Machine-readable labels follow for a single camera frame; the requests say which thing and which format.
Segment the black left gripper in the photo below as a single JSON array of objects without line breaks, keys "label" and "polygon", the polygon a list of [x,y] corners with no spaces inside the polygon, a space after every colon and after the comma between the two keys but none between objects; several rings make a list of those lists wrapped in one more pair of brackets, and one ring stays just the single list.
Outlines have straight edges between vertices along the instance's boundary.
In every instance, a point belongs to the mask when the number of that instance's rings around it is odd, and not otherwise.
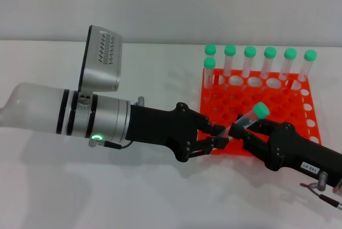
[{"label": "black left gripper", "polygon": [[[209,155],[214,149],[224,149],[229,139],[211,136],[225,130],[225,126],[211,123],[185,103],[178,102],[172,111],[132,105],[125,139],[165,146],[179,162],[187,162],[189,158]],[[197,140],[198,131],[211,136]]]}]

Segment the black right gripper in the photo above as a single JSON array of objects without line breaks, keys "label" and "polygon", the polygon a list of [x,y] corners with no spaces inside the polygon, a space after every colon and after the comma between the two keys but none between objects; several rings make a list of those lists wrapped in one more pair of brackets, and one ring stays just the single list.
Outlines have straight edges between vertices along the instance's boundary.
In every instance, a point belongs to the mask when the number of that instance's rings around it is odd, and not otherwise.
[{"label": "black right gripper", "polygon": [[267,144],[236,123],[230,127],[230,136],[242,140],[243,149],[265,160],[265,166],[272,171],[289,167],[314,179],[325,172],[327,185],[336,187],[341,182],[341,154],[304,138],[292,124],[260,119],[255,132],[269,134]]}]

